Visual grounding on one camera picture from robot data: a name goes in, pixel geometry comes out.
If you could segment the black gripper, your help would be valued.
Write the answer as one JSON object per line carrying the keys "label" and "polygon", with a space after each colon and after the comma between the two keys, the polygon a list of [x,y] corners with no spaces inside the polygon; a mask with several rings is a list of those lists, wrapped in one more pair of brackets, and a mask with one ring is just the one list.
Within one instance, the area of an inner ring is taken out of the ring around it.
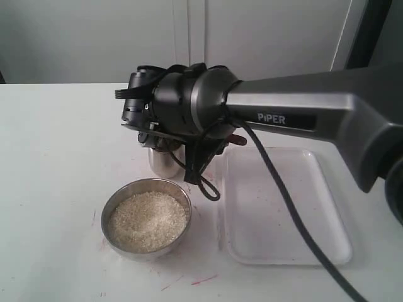
{"label": "black gripper", "polygon": [[130,74],[127,89],[123,93],[125,102],[122,111],[123,126],[137,131],[159,131],[163,128],[159,124],[152,102],[154,88],[161,80],[159,77],[166,69],[152,65],[140,65]]}

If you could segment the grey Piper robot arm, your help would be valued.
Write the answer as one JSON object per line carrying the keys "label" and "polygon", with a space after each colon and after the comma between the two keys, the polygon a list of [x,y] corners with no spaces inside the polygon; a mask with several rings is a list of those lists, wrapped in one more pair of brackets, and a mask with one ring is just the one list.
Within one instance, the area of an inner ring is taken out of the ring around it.
{"label": "grey Piper robot arm", "polygon": [[147,147],[185,146],[185,181],[199,184],[214,155],[243,123],[250,128],[331,142],[357,186],[385,180],[402,220],[402,64],[242,81],[227,67],[143,65],[126,89],[122,118]]}

